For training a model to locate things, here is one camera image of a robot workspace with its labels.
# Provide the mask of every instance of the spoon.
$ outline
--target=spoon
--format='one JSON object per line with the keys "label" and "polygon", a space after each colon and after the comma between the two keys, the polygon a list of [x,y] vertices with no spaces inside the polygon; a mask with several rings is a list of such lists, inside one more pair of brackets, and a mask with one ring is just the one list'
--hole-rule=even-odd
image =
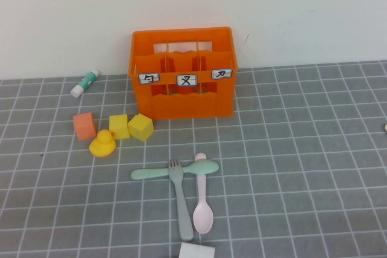
{"label": "spoon", "polygon": [[[193,163],[199,163],[200,160],[205,160],[207,156],[204,153],[198,153],[195,156]],[[198,205],[193,212],[193,225],[200,234],[208,233],[212,228],[213,212],[206,202],[206,175],[197,175],[196,181],[198,185]]]}
{"label": "spoon", "polygon": [[[189,166],[183,168],[183,172],[189,172],[196,175],[206,175],[208,173],[216,172],[219,169],[219,164],[214,160],[207,160],[206,158],[197,160]],[[158,178],[161,176],[168,176],[168,169],[135,169],[131,172],[132,179],[146,179]]]}

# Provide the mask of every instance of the fork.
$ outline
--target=fork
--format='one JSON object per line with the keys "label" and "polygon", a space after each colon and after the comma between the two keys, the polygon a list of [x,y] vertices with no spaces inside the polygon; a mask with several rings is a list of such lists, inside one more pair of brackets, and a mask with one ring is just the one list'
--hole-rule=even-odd
{"label": "fork", "polygon": [[187,203],[183,193],[183,168],[177,160],[171,160],[168,164],[168,172],[176,190],[180,237],[183,241],[190,241],[194,238],[194,229],[192,228],[191,218],[188,213]]}

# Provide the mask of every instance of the spoon handle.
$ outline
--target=spoon handle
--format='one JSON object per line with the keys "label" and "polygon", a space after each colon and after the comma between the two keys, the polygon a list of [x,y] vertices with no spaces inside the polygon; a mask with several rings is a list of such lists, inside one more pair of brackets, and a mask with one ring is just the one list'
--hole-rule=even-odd
{"label": "spoon handle", "polygon": [[131,178],[134,180],[161,176],[168,176],[168,169],[135,169],[131,173]]}
{"label": "spoon handle", "polygon": [[206,175],[197,175],[196,182],[198,185],[198,203],[206,201]]}
{"label": "spoon handle", "polygon": [[[198,153],[195,155],[196,160],[205,160],[207,155],[204,153]],[[196,183],[198,186],[198,203],[200,201],[206,201],[206,175],[196,175]]]}

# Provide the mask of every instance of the white label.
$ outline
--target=white label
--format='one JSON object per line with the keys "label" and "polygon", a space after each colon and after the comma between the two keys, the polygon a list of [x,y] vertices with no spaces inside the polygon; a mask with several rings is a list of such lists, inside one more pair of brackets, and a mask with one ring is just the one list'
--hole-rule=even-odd
{"label": "white label", "polygon": [[231,76],[232,76],[232,69],[214,69],[212,71],[212,78],[214,80],[229,78]]}
{"label": "white label", "polygon": [[196,86],[198,84],[197,75],[177,75],[178,86]]}
{"label": "white label", "polygon": [[150,73],[150,74],[140,74],[140,84],[151,84],[157,81],[160,81],[160,75],[157,73]]}

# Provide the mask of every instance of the yellow rubber duck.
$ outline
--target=yellow rubber duck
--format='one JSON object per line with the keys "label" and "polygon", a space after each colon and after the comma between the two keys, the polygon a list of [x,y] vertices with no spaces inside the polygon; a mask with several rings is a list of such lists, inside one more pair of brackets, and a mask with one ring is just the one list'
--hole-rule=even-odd
{"label": "yellow rubber duck", "polygon": [[109,130],[101,130],[91,142],[89,150],[96,157],[105,157],[115,149],[114,133]]}

